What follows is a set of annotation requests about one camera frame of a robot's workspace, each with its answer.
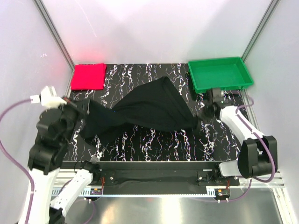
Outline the black t shirt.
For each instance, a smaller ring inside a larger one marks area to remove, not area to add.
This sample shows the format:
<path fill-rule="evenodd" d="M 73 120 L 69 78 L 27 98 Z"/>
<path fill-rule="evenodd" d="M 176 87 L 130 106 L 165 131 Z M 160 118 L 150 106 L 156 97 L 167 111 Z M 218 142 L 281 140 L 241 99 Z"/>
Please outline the black t shirt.
<path fill-rule="evenodd" d="M 173 132 L 195 129 L 194 116 L 168 77 L 135 87 L 111 109 L 90 100 L 89 114 L 80 136 L 85 141 L 98 137 L 102 145 L 117 139 L 133 126 Z"/>

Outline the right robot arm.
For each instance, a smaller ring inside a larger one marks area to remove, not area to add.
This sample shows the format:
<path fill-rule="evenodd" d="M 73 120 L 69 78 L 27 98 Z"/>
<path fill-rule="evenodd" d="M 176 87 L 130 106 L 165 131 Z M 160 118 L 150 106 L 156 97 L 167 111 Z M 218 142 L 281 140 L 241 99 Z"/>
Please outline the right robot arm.
<path fill-rule="evenodd" d="M 242 108 L 253 106 L 254 100 L 249 98 L 249 104 L 235 106 L 225 99 L 224 92 L 219 88 L 209 89 L 206 93 L 207 103 L 202 108 L 200 119 L 220 120 L 241 144 L 238 159 L 221 162 L 218 170 L 212 173 L 213 182 L 223 185 L 232 176 L 271 182 L 278 170 L 277 140 L 259 131 L 241 112 Z"/>

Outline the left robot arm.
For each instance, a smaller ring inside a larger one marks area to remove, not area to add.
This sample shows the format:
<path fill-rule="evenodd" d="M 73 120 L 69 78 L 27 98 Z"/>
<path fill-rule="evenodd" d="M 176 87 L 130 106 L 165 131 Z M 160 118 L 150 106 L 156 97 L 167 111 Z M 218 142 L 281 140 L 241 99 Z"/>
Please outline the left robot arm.
<path fill-rule="evenodd" d="M 67 97 L 54 97 L 50 103 L 40 115 L 29 151 L 29 188 L 20 224 L 62 224 L 85 187 L 101 181 L 99 165 L 84 161 L 56 198 L 51 198 L 76 122 L 88 115 L 89 108 Z"/>

